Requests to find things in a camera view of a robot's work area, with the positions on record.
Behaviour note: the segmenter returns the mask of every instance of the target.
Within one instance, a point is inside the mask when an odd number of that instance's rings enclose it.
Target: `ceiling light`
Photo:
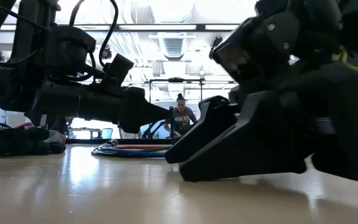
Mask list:
[[[164,33],[164,34],[158,34],[158,35],[149,35],[150,39],[159,39],[159,38],[165,38],[165,39],[195,39],[195,35],[174,35],[172,33]]]
[[[234,30],[238,25],[205,25],[206,30]]]
[[[1,30],[2,31],[15,31],[16,25],[2,25]]]
[[[120,30],[195,30],[196,25],[187,24],[144,24],[144,25],[119,25]]]
[[[95,24],[95,25],[89,25],[89,26],[76,26],[74,25],[74,27],[77,27],[83,31],[100,31],[100,30],[105,30],[108,31],[110,29],[110,25],[99,25],[99,24]]]

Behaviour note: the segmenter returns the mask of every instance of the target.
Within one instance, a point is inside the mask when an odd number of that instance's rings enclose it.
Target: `table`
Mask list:
[[[0,223],[358,224],[358,182],[311,169],[182,181],[163,159],[64,154],[0,159]]]

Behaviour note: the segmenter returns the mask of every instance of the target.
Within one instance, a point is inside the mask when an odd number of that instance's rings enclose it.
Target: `coiled cable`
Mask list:
[[[164,158],[170,146],[116,146],[116,141],[109,141],[92,151],[95,156],[121,158]]]

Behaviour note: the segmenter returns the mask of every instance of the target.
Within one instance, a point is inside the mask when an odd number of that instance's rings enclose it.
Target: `woman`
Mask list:
[[[181,135],[186,134],[190,130],[190,121],[197,122],[194,112],[186,106],[186,100],[181,93],[178,94],[177,107],[173,109],[173,129]],[[164,128],[169,133],[171,129],[169,127],[170,119],[165,121]]]

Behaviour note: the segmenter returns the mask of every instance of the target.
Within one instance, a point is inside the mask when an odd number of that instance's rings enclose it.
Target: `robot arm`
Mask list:
[[[169,110],[145,100],[144,89],[121,86],[134,65],[131,61],[117,54],[111,63],[104,63],[101,50],[103,71],[96,69],[96,41],[73,26],[82,2],[74,8],[68,26],[54,23],[60,10],[57,0],[22,0],[18,14],[0,5],[0,11],[17,18],[11,58],[0,62],[0,107],[24,112],[36,126],[44,125],[45,115],[50,114],[119,123],[127,133],[138,133],[143,124],[169,118]],[[118,17],[117,5],[111,2],[117,13],[102,48]],[[92,66],[85,64],[88,54]],[[91,77],[92,84],[79,83]]]
[[[201,103],[200,120],[167,162],[196,182],[300,174],[311,156],[316,169],[358,180],[358,35],[349,38],[358,8],[345,14],[335,0],[260,0],[255,8],[210,55],[239,86],[230,101]]]

